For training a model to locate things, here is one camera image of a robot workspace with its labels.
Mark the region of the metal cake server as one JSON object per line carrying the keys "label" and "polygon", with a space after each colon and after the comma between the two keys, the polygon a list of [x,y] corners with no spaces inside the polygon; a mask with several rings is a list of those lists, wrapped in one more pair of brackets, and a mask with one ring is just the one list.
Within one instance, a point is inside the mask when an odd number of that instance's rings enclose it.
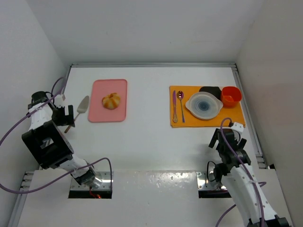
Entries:
{"label": "metal cake server", "polygon": [[89,96],[85,96],[77,108],[77,115],[74,117],[74,122],[80,114],[86,113],[89,106]]}

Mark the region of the round bread roll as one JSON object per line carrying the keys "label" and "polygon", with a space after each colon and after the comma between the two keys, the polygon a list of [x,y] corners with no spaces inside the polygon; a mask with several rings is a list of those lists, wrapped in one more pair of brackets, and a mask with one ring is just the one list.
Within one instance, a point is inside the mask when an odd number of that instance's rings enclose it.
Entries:
{"label": "round bread roll", "polygon": [[120,105],[120,96],[118,93],[111,93],[102,98],[102,105],[104,108],[113,110]]}

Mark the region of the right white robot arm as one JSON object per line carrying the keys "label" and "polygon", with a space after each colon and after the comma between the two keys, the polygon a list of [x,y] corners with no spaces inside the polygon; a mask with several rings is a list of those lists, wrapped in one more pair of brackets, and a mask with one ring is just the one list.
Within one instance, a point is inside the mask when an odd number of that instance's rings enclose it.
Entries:
{"label": "right white robot arm", "polygon": [[269,204],[262,192],[251,166],[251,160],[243,149],[245,139],[237,141],[232,129],[216,129],[209,144],[222,160],[214,166],[214,180],[226,187],[238,208],[246,227],[288,227]]}

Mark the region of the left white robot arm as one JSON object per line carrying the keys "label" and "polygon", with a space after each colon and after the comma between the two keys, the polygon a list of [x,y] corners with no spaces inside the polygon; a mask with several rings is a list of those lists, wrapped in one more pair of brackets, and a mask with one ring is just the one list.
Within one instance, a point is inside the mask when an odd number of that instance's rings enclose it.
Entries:
{"label": "left white robot arm", "polygon": [[70,172],[79,185],[92,186],[96,176],[94,167],[74,154],[58,128],[75,126],[73,106],[65,106],[64,99],[64,95],[58,95],[55,101],[48,103],[46,92],[35,92],[28,105],[31,125],[28,132],[22,134],[22,140],[41,168],[63,169]]}

